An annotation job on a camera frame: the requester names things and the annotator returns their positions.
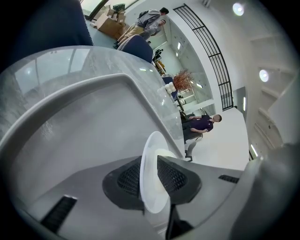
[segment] white plate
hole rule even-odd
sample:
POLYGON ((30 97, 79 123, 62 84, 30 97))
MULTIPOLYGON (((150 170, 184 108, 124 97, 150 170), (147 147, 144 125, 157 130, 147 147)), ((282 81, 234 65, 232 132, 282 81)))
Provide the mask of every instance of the white plate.
POLYGON ((159 213, 169 195, 158 178, 157 157, 176 156, 168 150, 168 144, 160 132, 153 132, 144 147, 140 169, 140 192, 145 207, 151 213, 159 213))

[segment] metal railing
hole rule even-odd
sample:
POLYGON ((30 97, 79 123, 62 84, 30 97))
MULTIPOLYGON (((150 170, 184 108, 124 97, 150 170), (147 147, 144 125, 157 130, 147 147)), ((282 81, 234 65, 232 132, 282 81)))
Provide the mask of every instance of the metal railing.
POLYGON ((204 47, 215 71, 222 99, 223 111, 233 107, 233 94, 224 57, 214 37, 201 19, 186 4, 174 11, 190 26, 204 47))

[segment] dark polo shirt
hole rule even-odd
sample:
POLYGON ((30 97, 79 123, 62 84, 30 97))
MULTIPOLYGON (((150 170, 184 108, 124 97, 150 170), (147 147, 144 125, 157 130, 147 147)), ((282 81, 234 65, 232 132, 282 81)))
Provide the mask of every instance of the dark polo shirt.
POLYGON ((211 131, 214 128, 213 122, 210 121, 211 117, 209 115, 202 115, 201 119, 193 119, 190 121, 191 127, 197 130, 211 131))

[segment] gray floor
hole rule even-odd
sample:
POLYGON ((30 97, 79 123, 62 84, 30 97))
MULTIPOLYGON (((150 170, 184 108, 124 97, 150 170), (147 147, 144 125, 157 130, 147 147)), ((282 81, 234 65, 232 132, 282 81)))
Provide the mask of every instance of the gray floor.
POLYGON ((115 39, 91 27, 89 21, 86 21, 86 24, 95 46, 113 48, 113 44, 116 41, 115 39))

